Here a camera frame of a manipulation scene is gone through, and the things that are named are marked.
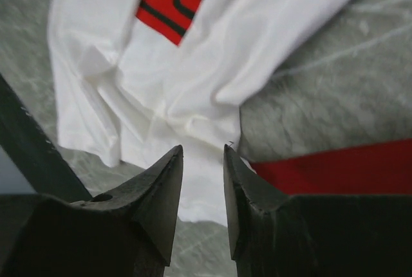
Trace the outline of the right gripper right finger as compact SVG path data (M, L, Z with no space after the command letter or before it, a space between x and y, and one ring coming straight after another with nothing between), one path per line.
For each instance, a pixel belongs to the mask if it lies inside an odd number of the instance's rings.
M410 276L409 195L286 195L224 149L238 276Z

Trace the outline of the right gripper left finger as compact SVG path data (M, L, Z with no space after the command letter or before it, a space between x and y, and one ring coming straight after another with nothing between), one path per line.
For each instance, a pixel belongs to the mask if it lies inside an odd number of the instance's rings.
M175 146L94 197L1 196L2 276L162 276L171 262L183 177Z

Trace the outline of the white Coca-Cola t-shirt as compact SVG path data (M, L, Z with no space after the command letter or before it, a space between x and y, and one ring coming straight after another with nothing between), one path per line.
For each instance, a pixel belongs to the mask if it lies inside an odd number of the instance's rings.
M51 0L58 142L142 168L180 144L180 219L225 225L240 106L348 1Z

